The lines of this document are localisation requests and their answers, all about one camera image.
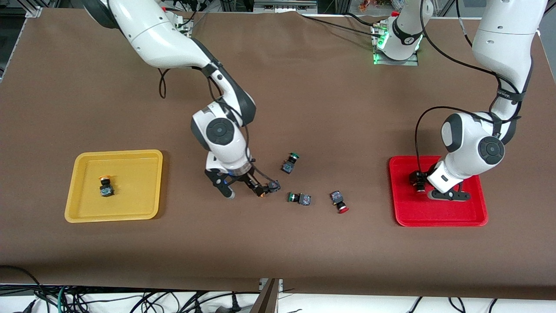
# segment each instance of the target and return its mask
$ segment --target component with red cap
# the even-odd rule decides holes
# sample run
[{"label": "component with red cap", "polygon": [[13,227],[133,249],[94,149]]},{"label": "component with red cap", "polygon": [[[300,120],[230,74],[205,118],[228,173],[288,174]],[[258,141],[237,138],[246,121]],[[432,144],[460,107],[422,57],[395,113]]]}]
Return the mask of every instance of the component with red cap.
[{"label": "component with red cap", "polygon": [[349,210],[349,208],[344,203],[344,197],[342,196],[339,190],[336,190],[333,193],[331,193],[330,198],[332,198],[332,203],[338,209],[339,214],[346,213]]}]

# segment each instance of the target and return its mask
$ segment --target brown table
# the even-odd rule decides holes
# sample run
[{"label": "brown table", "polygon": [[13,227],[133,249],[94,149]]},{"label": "brown table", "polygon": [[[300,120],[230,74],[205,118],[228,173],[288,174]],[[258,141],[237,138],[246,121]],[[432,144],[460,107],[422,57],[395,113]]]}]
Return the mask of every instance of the brown table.
[{"label": "brown table", "polygon": [[[456,20],[428,29],[476,64]],[[209,14],[195,36],[255,99],[250,146],[283,190],[260,199],[236,185],[227,200],[205,177],[206,152],[189,130],[211,101],[200,73],[170,71],[160,99],[157,70],[117,30],[85,11],[45,9],[27,21],[0,85],[1,263],[61,285],[256,290],[260,277],[282,277],[296,292],[556,299],[556,89],[538,38],[518,132],[501,165],[481,175],[489,223],[405,228],[393,218],[389,158],[414,153],[426,108],[486,110],[492,77],[426,42],[418,67],[373,65],[368,37],[296,13]],[[449,114],[424,119],[423,154],[445,153]],[[157,218],[67,223],[76,156],[128,149],[165,155]],[[279,167],[290,151],[301,159],[287,176]],[[348,214],[329,201],[337,189]],[[314,202],[287,203],[288,191]]]}]

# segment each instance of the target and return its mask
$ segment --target robotic arm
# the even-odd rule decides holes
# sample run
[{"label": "robotic arm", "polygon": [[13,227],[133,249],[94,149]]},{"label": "robotic arm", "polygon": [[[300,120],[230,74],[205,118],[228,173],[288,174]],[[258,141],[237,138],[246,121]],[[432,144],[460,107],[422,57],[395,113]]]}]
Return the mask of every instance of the robotic arm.
[{"label": "robotic arm", "polygon": [[245,182],[257,195],[279,189],[277,182],[262,186],[254,177],[251,154],[239,127],[253,121],[255,103],[198,40],[181,34],[154,0],[86,0],[87,12],[102,26],[118,28],[149,65],[197,69],[212,80],[222,96],[193,115],[191,131],[209,153],[205,174],[226,197],[230,184]]},{"label": "robotic arm", "polygon": [[427,180],[448,194],[464,179],[500,164],[505,144],[513,137],[521,103],[533,68],[531,42],[547,0],[492,0],[473,41],[473,55],[499,77],[497,97],[484,120],[466,113],[450,115],[442,125],[448,154],[428,173]]}]

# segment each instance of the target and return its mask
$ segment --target white floor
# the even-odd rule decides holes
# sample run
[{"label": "white floor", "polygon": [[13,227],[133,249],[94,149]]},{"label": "white floor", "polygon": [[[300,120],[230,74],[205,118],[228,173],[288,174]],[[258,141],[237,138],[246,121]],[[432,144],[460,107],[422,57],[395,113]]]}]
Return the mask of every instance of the white floor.
[{"label": "white floor", "polygon": [[[218,295],[226,292],[210,292],[203,296],[202,299]],[[194,293],[178,292],[175,293],[180,303],[183,305]],[[109,300],[118,299],[128,296],[137,295],[135,298],[108,302],[90,304],[91,313],[130,313],[135,303],[140,299],[142,294],[95,294],[84,297],[87,301],[92,300]],[[238,295],[238,303],[242,307],[252,305],[257,295]],[[346,296],[346,295],[309,295],[309,294],[281,294],[278,305],[278,313],[291,313],[301,309],[300,313],[407,313],[416,297],[387,297],[387,296]],[[0,297],[0,312],[13,313],[23,311],[27,305],[35,299],[34,296],[3,296]],[[463,298],[465,310],[467,313],[487,313],[489,304],[492,299]],[[161,304],[166,313],[177,311],[177,302],[171,296],[167,295],[158,302]],[[231,307],[231,297],[226,296],[215,299],[202,305],[204,313],[215,312],[219,306]],[[51,311],[57,312],[57,308],[51,305]],[[46,304],[44,301],[38,300],[33,308],[33,313],[46,313]],[[417,306],[415,313],[458,313],[454,310],[448,298],[425,297]],[[494,305],[492,313],[555,313],[556,301],[544,300],[506,300],[500,299]]]}]

